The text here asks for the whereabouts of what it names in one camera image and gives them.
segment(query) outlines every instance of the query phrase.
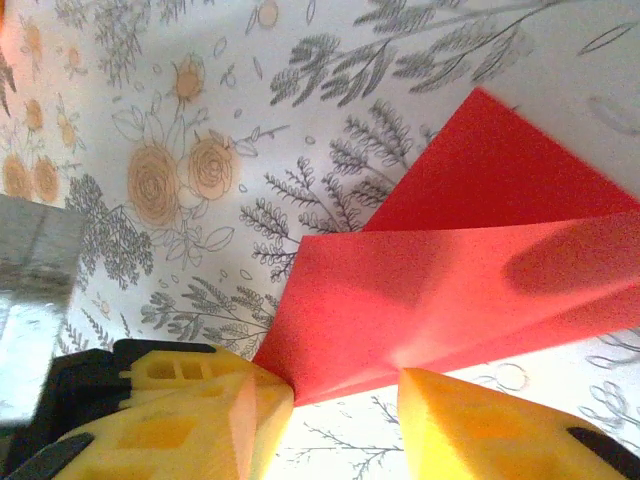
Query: folded red paper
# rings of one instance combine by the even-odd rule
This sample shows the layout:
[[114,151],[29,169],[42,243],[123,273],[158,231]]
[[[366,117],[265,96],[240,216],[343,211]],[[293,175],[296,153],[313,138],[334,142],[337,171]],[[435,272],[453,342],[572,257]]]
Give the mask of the folded red paper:
[[254,361],[304,405],[634,325],[639,208],[476,90],[366,232],[303,239]]

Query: wallpaper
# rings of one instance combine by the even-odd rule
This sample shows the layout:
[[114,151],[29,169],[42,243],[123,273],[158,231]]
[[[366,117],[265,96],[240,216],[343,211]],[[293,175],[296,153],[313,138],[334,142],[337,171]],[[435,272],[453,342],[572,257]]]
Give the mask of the wallpaper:
[[[476,85],[640,195],[639,23],[631,0],[8,2],[0,190],[89,219],[58,353],[251,358],[302,236],[362,228]],[[638,452],[639,368],[634,329],[455,375]],[[406,478],[394,397],[297,410],[272,478]]]

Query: yellow plastic part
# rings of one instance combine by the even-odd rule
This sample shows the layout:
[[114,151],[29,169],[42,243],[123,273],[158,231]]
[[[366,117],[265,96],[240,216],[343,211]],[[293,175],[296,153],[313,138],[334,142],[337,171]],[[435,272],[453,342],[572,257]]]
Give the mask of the yellow plastic part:
[[201,382],[69,432],[95,440],[56,480],[245,480],[256,429],[251,373]]
[[624,480],[566,429],[590,423],[558,410],[419,369],[398,385],[413,480]]
[[132,384],[129,399],[121,408],[142,405],[154,399],[197,385],[203,380],[233,372],[248,372],[256,379],[256,434],[250,480],[260,480],[276,453],[293,412],[293,390],[280,377],[216,346],[216,353],[151,352],[134,362],[122,377]]

